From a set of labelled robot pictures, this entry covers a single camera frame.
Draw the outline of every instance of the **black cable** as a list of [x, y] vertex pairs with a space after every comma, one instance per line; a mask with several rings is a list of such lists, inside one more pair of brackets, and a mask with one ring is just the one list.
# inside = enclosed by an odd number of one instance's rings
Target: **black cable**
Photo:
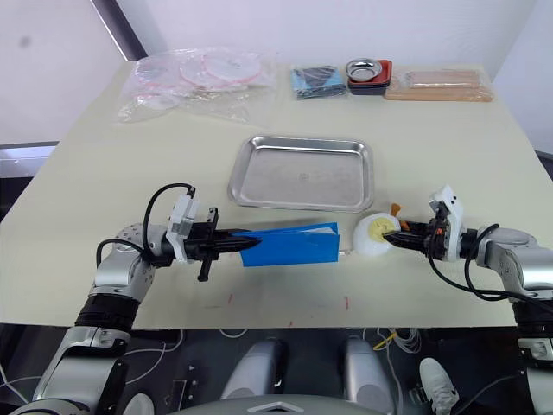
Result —
[[106, 246], [107, 244], [127, 245], [139, 251], [141, 255], [144, 255], [144, 249], [142, 249], [137, 244], [133, 244], [129, 240], [118, 239], [118, 238], [104, 239], [102, 242], [98, 244], [98, 247], [96, 248], [96, 268], [98, 268], [98, 266], [102, 262], [102, 249], [104, 249], [104, 246]]
[[474, 287], [473, 285], [473, 281], [470, 279], [470, 272], [469, 272], [469, 268], [470, 268], [470, 261], [472, 261], [474, 258], [476, 258], [476, 252], [478, 251], [478, 248], [480, 247], [480, 242], [489, 234], [491, 233], [492, 231], [494, 231], [495, 229], [497, 229], [499, 227], [499, 224], [498, 223], [495, 223], [489, 227], [487, 227], [486, 229], [484, 229], [484, 231], [482, 231], [482, 233], [480, 234], [480, 236], [476, 239], [476, 241], [473, 243], [473, 246], [471, 247], [470, 251], [468, 252], [468, 256], [467, 258], [465, 259], [465, 280], [467, 281], [467, 285], [468, 287], [470, 288], [470, 290], [473, 292], [473, 294], [475, 296], [477, 296], [478, 298], [484, 300], [484, 301], [501, 301], [501, 300], [505, 300], [506, 299], [506, 296], [504, 294], [499, 294], [495, 297], [488, 297], [486, 296], [485, 294], [481, 294], [477, 289], [476, 287]]
[[453, 287], [455, 287], [459, 290], [463, 290], [463, 291], [466, 291], [466, 292], [471, 292], [470, 288], [465, 287], [464, 285], [461, 285], [461, 284], [457, 284], [455, 281], [452, 281], [449, 278], [447, 278], [435, 266], [434, 259], [432, 258], [432, 255], [434, 254], [434, 243], [435, 243], [435, 237], [437, 235], [438, 228], [439, 228], [439, 223], [438, 223], [438, 221], [436, 221], [434, 229], [432, 230], [432, 236], [430, 237], [430, 241], [429, 241], [428, 257], [429, 257], [430, 268], [432, 268], [432, 271], [434, 271], [434, 273], [443, 282], [445, 282], [445, 283], [447, 283], [447, 284], [449, 284], [449, 285], [451, 285], [451, 286], [453, 286]]
[[148, 243], [149, 216], [152, 213], [152, 208], [154, 207], [154, 203], [156, 203], [156, 200], [159, 197], [159, 195], [163, 193], [165, 190], [170, 188], [187, 188], [188, 189], [187, 195], [189, 195], [191, 198], [194, 197], [194, 194], [196, 193], [196, 189], [194, 188], [194, 186], [191, 186], [188, 183], [171, 183], [157, 190], [149, 199], [148, 206], [146, 207], [146, 212], [144, 213], [144, 220], [142, 222], [142, 245], [144, 247], [144, 254], [147, 259], [152, 259], [155, 257]]
[[516, 379], [520, 376], [522, 376], [524, 374], [524, 372], [521, 372], [521, 373], [517, 373], [517, 374], [512, 374], [510, 376], [504, 376], [502, 378], [499, 378], [499, 379], [496, 379], [494, 380], [493, 382], [487, 384], [486, 386], [484, 386], [482, 389], [480, 389], [468, 402], [466, 402], [465, 404], [463, 404], [462, 406], [459, 407], [459, 409], [457, 410], [453, 410], [452, 413], [453, 415], [459, 415], [460, 413], [464, 412], [470, 405], [473, 404], [473, 402], [478, 399], [480, 397], [480, 395], [482, 393], [484, 393], [485, 391], [487, 391], [489, 388], [493, 387], [493, 386], [496, 386], [498, 383], [501, 383], [501, 382], [504, 382], [506, 380], [511, 380], [511, 379]]

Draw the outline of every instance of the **blue book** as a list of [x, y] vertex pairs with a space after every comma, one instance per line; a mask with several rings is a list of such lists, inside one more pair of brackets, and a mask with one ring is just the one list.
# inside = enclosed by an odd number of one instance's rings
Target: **blue book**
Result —
[[261, 243], [240, 251], [244, 266], [337, 262], [340, 235], [336, 222], [306, 227], [283, 227], [235, 233], [260, 238]]

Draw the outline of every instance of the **white cable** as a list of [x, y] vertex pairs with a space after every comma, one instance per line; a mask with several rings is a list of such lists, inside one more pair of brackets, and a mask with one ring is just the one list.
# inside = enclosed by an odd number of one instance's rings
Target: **white cable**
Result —
[[228, 333], [225, 333], [225, 331], [223, 329], [219, 329], [219, 332], [224, 336], [226, 337], [227, 339], [238, 339], [240, 337], [242, 337], [243, 335], [245, 335], [247, 332], [248, 332], [248, 329], [243, 329], [240, 333], [238, 333], [237, 335], [229, 335]]
[[[23, 380], [40, 379], [41, 377], [42, 376], [25, 376], [24, 378], [10, 380], [10, 384], [21, 382]], [[0, 384], [0, 389], [2, 389], [5, 386], [7, 386], [5, 383]]]
[[133, 380], [129, 380], [128, 382], [125, 382], [125, 385], [130, 385], [131, 383], [134, 383], [134, 382], [137, 382], [139, 381], [140, 379], [144, 378], [145, 376], [148, 376], [156, 367], [157, 365], [160, 364], [160, 362], [162, 361], [163, 359], [163, 355], [165, 354], [165, 343], [163, 343], [163, 350], [162, 352], [159, 354], [159, 358], [157, 359], [156, 363], [154, 363], [154, 366], [152, 366], [149, 370], [147, 370], [145, 373], [141, 374], [140, 376], [138, 376], [137, 378], [133, 379]]
[[[165, 350], [165, 353], [171, 353], [174, 352], [176, 349], [179, 348], [179, 346], [182, 344], [182, 341], [184, 340], [184, 330], [179, 331], [179, 340], [177, 343], [172, 347]], [[139, 348], [138, 350], [131, 350], [130, 352], [125, 353], [125, 356], [128, 356], [129, 354], [135, 354], [135, 353], [143, 353], [143, 352], [158, 352], [161, 353], [163, 351], [162, 348]]]
[[[377, 334], [382, 337], [384, 341], [386, 341], [386, 336], [380, 333], [380, 328], [377, 329]], [[397, 385], [397, 415], [402, 415], [404, 413], [404, 393], [401, 389], [401, 384], [399, 383], [399, 379], [396, 376], [396, 371], [394, 370], [394, 366], [391, 364], [390, 359], [390, 344], [391, 342], [387, 342], [386, 344], [386, 360], [388, 360], [388, 365], [390, 365], [390, 371], [391, 376], [396, 381]]]
[[3, 371], [3, 367], [2, 365], [0, 365], [0, 374], [2, 375], [2, 380], [3, 380], [3, 385], [8, 387], [11, 392], [15, 393], [20, 400], [22, 400], [23, 402], [25, 402], [26, 404], [29, 403], [29, 401], [23, 396], [23, 394], [21, 392], [19, 392], [17, 389], [15, 389], [9, 382], [8, 382], [8, 378], [6, 378], [6, 373], [4, 373]]
[[396, 335], [394, 336], [394, 342], [405, 353], [416, 354], [421, 351], [421, 348], [423, 347], [423, 341], [418, 329], [410, 329], [408, 337], [401, 337], [399, 333], [393, 328], [388, 328], [388, 330], [391, 334], [396, 333]]

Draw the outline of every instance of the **metal tray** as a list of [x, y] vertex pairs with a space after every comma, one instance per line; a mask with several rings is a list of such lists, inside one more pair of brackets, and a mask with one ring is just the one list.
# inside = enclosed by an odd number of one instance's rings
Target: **metal tray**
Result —
[[229, 197], [242, 206], [360, 212], [372, 204], [372, 152], [360, 141], [258, 136], [242, 144]]

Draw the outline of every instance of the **white sneaker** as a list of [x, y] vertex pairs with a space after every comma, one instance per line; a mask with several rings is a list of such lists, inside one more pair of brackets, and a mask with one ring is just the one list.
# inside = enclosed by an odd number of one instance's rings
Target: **white sneaker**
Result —
[[419, 367], [426, 398], [436, 415], [449, 415], [459, 401], [459, 393], [453, 387], [448, 373], [436, 360], [427, 357]]

